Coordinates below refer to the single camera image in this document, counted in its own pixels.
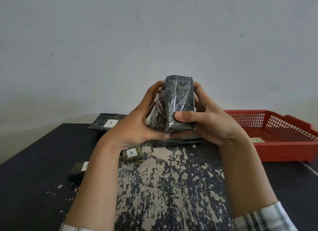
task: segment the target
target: forearm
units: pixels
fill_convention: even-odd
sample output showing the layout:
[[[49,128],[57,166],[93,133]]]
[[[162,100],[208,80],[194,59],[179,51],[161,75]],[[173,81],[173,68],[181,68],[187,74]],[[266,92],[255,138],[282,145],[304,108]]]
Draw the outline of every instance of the forearm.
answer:
[[[277,202],[248,137],[225,144],[220,155],[234,218]]]
[[[120,150],[103,136],[96,145],[65,224],[113,230],[116,220]]]

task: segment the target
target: red basket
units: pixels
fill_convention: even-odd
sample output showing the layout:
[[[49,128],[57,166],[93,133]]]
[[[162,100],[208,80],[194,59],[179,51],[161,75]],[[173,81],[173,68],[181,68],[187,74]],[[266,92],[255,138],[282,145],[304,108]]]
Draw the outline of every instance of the red basket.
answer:
[[[262,162],[313,161],[318,153],[318,132],[292,116],[268,110],[226,110],[247,132]]]

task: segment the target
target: left hand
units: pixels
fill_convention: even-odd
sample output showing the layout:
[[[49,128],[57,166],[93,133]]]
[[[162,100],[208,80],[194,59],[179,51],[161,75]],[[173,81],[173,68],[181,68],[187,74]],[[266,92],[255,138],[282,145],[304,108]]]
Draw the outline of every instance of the left hand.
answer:
[[[149,140],[168,140],[170,138],[169,134],[152,130],[146,126],[146,118],[155,104],[156,94],[162,84],[163,81],[158,81],[151,86],[140,104],[123,120],[119,121],[106,132],[102,138],[120,150]]]

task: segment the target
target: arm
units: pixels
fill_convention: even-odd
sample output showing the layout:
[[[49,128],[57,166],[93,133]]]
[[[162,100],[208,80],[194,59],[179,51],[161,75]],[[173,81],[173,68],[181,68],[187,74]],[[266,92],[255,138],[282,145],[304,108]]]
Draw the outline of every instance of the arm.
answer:
[[[148,140],[169,139],[169,135],[146,126],[162,83],[150,87],[141,103],[98,141],[66,225],[95,231],[114,229],[121,150]]]
[[[194,83],[198,112],[175,113],[181,122],[196,122],[196,130],[172,137],[197,134],[216,144],[220,150],[233,217],[277,202],[254,145],[240,125]]]

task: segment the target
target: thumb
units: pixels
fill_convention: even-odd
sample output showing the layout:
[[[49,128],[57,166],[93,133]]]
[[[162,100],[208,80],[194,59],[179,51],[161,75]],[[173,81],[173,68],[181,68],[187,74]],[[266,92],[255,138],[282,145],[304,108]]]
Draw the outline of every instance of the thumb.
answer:
[[[167,133],[159,132],[156,130],[148,130],[148,139],[149,140],[169,140],[170,135]]]
[[[204,124],[207,116],[205,112],[178,111],[175,112],[175,119],[180,122],[198,122]]]

